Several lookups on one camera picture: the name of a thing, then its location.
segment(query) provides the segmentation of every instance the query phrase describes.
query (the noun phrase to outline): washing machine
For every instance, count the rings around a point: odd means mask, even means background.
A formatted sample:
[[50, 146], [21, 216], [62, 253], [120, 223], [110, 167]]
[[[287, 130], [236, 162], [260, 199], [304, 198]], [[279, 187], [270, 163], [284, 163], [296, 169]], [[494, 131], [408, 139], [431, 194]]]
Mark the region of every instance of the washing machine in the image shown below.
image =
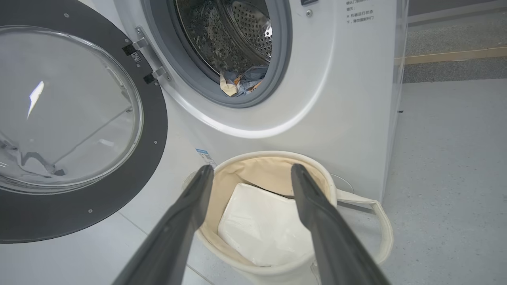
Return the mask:
[[[168, 118], [202, 163], [301, 153], [382, 200], [406, 16], [406, 0], [4, 3], [0, 241], [118, 211], [164, 167]], [[223, 91], [255, 68], [254, 85]]]

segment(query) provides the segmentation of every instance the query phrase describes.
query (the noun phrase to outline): label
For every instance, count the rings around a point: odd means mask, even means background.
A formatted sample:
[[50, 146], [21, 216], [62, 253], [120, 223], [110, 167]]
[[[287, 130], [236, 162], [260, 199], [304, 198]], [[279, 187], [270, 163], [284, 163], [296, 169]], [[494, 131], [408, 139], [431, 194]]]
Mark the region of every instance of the label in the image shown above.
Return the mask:
[[195, 149], [195, 150], [202, 157], [202, 159], [204, 159], [204, 162], [211, 165], [213, 168], [216, 167], [215, 161], [211, 158], [211, 156], [209, 155], [209, 153], [207, 151], [200, 150], [200, 149]]
[[130, 56], [132, 57], [132, 59], [134, 59], [135, 63], [140, 63], [141, 62], [141, 57], [137, 54], [137, 52], [134, 52]]
[[347, 24], [371, 21], [373, 16], [373, 0], [349, 0], [346, 1]]

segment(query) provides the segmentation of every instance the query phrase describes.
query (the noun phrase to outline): washing machine door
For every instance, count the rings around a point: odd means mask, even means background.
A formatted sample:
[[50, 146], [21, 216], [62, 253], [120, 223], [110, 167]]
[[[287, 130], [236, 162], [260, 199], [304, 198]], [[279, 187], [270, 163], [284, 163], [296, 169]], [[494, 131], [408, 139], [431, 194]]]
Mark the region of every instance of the washing machine door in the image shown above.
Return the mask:
[[126, 55], [131, 44], [76, 0], [2, 4], [0, 242], [89, 227], [157, 168], [165, 102], [141, 52]]

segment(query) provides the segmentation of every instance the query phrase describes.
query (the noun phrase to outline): folded white fabric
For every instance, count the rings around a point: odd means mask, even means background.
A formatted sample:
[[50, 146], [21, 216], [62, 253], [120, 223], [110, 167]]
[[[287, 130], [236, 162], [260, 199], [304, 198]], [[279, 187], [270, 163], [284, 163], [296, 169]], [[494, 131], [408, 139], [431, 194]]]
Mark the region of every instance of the folded white fabric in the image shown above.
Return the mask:
[[257, 266], [283, 265], [313, 252], [296, 201], [244, 183], [232, 193], [218, 236]]

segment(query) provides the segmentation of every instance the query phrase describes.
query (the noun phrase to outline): laundry basket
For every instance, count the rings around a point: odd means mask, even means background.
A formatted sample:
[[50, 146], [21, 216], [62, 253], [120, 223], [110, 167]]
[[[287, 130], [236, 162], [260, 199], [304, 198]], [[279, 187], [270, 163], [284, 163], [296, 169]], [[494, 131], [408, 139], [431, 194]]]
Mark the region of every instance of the laundry basket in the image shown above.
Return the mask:
[[390, 221], [380, 203], [336, 189], [331, 175], [321, 164], [304, 155], [282, 151], [243, 154], [215, 168], [206, 219], [197, 231], [202, 243], [254, 284], [319, 284], [314, 252], [281, 266], [259, 267], [240, 255], [217, 234], [220, 219], [238, 183], [256, 185], [281, 195], [294, 195], [291, 181], [291, 167], [294, 163], [306, 167], [331, 204], [336, 206], [336, 201], [343, 201], [369, 204], [372, 207], [380, 219], [382, 232], [380, 250], [374, 260], [378, 264], [386, 260], [392, 249], [393, 235]]

